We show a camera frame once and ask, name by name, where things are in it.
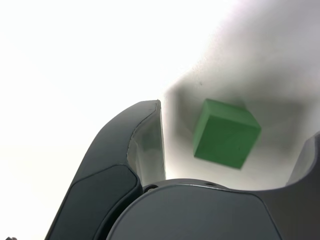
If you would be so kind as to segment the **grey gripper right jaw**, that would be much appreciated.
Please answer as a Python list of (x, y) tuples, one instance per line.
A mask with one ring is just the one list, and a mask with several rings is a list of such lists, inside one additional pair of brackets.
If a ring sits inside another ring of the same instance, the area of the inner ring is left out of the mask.
[(310, 168), (298, 181), (270, 190), (167, 184), (135, 200), (109, 240), (317, 240), (320, 237), (320, 136), (308, 139)]

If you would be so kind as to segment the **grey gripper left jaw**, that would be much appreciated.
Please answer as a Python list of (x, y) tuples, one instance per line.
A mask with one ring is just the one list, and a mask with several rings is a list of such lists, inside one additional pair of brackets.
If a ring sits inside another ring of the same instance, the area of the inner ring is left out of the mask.
[(161, 102), (138, 102), (111, 119), (80, 163), (48, 240), (105, 240), (145, 186), (166, 178)]

